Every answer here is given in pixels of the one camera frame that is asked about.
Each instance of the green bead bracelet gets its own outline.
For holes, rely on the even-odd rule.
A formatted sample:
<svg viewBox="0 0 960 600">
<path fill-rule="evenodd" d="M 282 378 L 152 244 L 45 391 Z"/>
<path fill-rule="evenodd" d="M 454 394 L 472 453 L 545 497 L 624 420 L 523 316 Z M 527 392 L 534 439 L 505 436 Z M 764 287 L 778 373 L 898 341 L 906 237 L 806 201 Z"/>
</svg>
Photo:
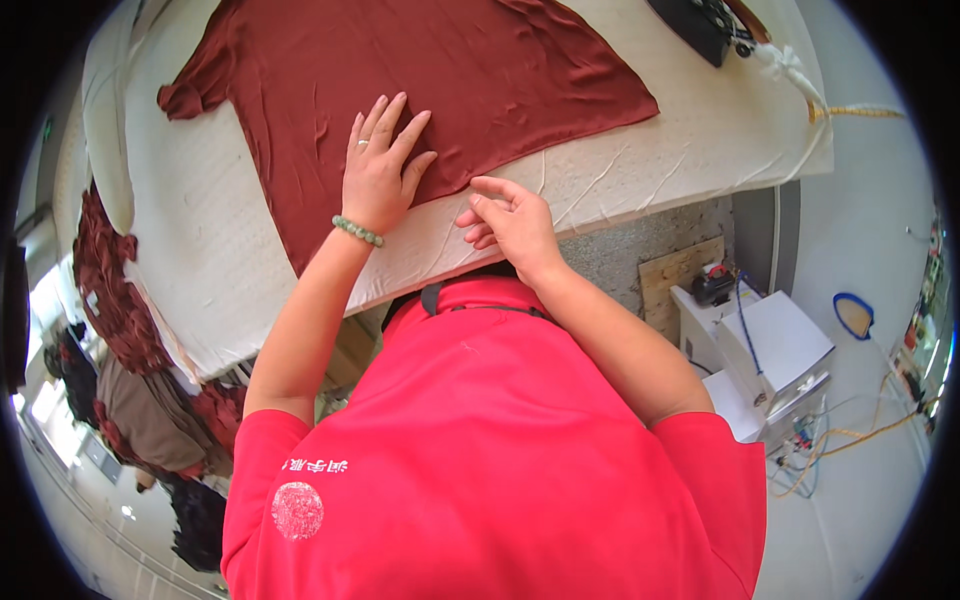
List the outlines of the green bead bracelet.
<svg viewBox="0 0 960 600">
<path fill-rule="evenodd" d="M 383 248 L 383 238 L 373 233 L 372 231 L 367 231 L 366 229 L 358 226 L 349 219 L 345 219 L 340 215 L 333 215 L 333 226 L 340 228 L 347 233 L 352 233 L 360 239 L 377 246 L 378 248 Z"/>
</svg>

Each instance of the finger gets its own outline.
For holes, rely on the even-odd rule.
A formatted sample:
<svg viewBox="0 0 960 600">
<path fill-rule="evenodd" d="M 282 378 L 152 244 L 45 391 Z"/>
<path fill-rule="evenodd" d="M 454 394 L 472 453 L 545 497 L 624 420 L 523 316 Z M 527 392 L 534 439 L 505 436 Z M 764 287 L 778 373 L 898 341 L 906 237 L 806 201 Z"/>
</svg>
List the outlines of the finger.
<svg viewBox="0 0 960 600">
<path fill-rule="evenodd" d="M 353 119 L 353 127 L 350 129 L 350 141 L 347 143 L 347 157 L 357 154 L 360 146 L 357 144 L 360 141 L 360 130 L 363 128 L 363 112 L 357 112 L 357 116 Z"/>
<path fill-rule="evenodd" d="M 506 219 L 509 212 L 504 209 L 502 204 L 499 204 L 495 200 L 491 200 L 480 194 L 473 194 L 470 196 L 470 206 L 473 207 L 473 212 L 489 223 L 493 229 L 497 229 L 506 223 L 504 219 Z"/>
<path fill-rule="evenodd" d="M 478 223 L 467 232 L 467 235 L 464 236 L 464 241 L 468 244 L 472 244 L 479 241 L 483 236 L 490 235 L 491 233 L 493 233 L 493 228 L 490 227 L 489 223 Z"/>
<path fill-rule="evenodd" d="M 414 149 L 414 144 L 420 139 L 423 128 L 430 122 L 430 111 L 425 110 L 415 116 L 410 123 L 396 137 L 394 145 L 390 147 L 390 154 L 394 155 L 397 162 L 403 164 Z"/>
<path fill-rule="evenodd" d="M 370 147 L 378 154 L 387 152 L 387 150 L 390 149 L 390 140 L 394 138 L 396 121 L 399 120 L 400 113 L 403 112 L 403 107 L 406 104 L 407 94 L 405 92 L 398 93 L 394 96 L 394 99 L 390 101 L 386 109 L 384 109 L 383 115 L 377 120 L 376 125 L 373 126 L 373 133 L 370 136 Z"/>
<path fill-rule="evenodd" d="M 417 193 L 417 186 L 420 185 L 420 178 L 423 177 L 423 173 L 427 167 L 433 164 L 433 161 L 436 159 L 437 153 L 431 150 L 430 152 L 424 152 L 422 155 L 410 161 L 410 164 L 408 164 L 407 168 L 403 171 L 403 177 L 400 180 L 400 194 L 404 198 L 414 197 L 414 194 Z"/>
<path fill-rule="evenodd" d="M 483 250 L 494 246 L 496 244 L 496 236 L 492 233 L 481 237 L 475 244 L 473 244 L 474 250 Z"/>
<path fill-rule="evenodd" d="M 367 115 L 367 119 L 363 123 L 363 127 L 360 128 L 360 138 L 357 140 L 367 140 L 370 141 L 371 136 L 373 135 L 373 128 L 376 127 L 376 122 L 380 120 L 380 116 L 383 115 L 383 111 L 387 109 L 387 97 L 380 96 L 376 99 L 376 102 L 373 103 L 373 108 L 370 109 L 370 114 Z"/>
<path fill-rule="evenodd" d="M 491 198 L 491 200 L 493 200 L 497 204 L 500 204 L 500 206 L 504 210 L 510 210 L 512 208 L 510 203 L 507 202 L 506 200 L 500 200 L 498 198 Z M 483 223 L 483 219 L 480 218 L 480 215 L 473 212 L 472 208 L 468 208 L 463 212 L 463 214 L 457 217 L 457 219 L 453 222 L 453 225 L 457 226 L 460 229 L 463 229 L 463 228 L 468 228 L 471 225 L 476 225 L 477 223 Z"/>
<path fill-rule="evenodd" d="M 470 185 L 480 192 L 493 192 L 494 194 L 500 194 L 512 204 L 515 204 L 516 200 L 519 200 L 526 194 L 533 194 L 533 192 L 527 190 L 518 183 L 514 183 L 510 180 L 502 180 L 501 178 L 497 177 L 475 177 L 470 180 Z"/>
</svg>

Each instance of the red polo shirt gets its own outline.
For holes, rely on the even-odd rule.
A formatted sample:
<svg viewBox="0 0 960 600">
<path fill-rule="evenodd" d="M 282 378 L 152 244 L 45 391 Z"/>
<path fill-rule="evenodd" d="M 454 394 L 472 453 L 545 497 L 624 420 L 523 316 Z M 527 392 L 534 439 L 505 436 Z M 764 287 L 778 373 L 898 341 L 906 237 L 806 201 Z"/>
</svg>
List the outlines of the red polo shirt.
<svg viewBox="0 0 960 600">
<path fill-rule="evenodd" d="M 397 313 L 348 408 L 247 417 L 224 530 L 233 598 L 747 598 L 760 444 L 647 430 L 516 280 Z"/>
</svg>

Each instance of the t-shirt sleeve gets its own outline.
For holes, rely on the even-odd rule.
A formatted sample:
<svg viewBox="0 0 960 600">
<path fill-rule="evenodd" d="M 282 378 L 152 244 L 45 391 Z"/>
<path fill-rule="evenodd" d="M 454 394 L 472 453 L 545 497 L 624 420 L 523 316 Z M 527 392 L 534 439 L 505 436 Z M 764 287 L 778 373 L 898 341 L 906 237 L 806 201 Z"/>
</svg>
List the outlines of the t-shirt sleeve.
<svg viewBox="0 0 960 600">
<path fill-rule="evenodd" d="M 763 444 L 741 444 L 712 413 L 684 413 L 651 429 L 686 484 L 713 553 L 752 597 L 767 524 Z"/>
<path fill-rule="evenodd" d="M 310 428 L 302 420 L 273 409 L 256 411 L 240 423 L 220 563 L 228 584 L 234 581 L 246 549 L 259 532 L 270 487 L 287 457 L 308 433 Z"/>
<path fill-rule="evenodd" d="M 167 118 L 192 119 L 214 110 L 227 99 L 236 66 L 229 43 L 229 24 L 237 2 L 223 0 L 206 23 L 204 37 L 172 84 L 160 88 L 156 103 Z"/>
</svg>

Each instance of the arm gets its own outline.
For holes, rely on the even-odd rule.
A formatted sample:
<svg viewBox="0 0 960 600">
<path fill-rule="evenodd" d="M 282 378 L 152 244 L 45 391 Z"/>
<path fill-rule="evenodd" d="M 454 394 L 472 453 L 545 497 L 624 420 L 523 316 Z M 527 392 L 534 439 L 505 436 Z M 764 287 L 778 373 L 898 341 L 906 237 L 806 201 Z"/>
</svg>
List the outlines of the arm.
<svg viewBox="0 0 960 600">
<path fill-rule="evenodd" d="M 500 246 L 520 279 L 644 424 L 713 412 L 707 389 L 680 351 L 564 263 L 543 198 L 507 180 L 480 177 L 471 184 L 506 200 L 474 194 L 471 209 L 456 222 L 472 226 L 464 239 L 477 250 Z"/>
<path fill-rule="evenodd" d="M 402 92 L 389 105 L 381 96 L 370 116 L 357 115 L 347 148 L 343 215 L 380 235 L 403 219 L 420 177 L 437 157 L 435 152 L 423 153 L 400 175 L 430 119 L 429 111 L 418 114 L 391 145 L 405 103 Z M 369 143 L 359 144 L 360 140 Z M 373 245 L 339 228 L 326 237 L 256 358 L 244 418 L 272 408 L 313 426 L 314 398 L 324 381 L 350 291 L 372 250 Z"/>
</svg>

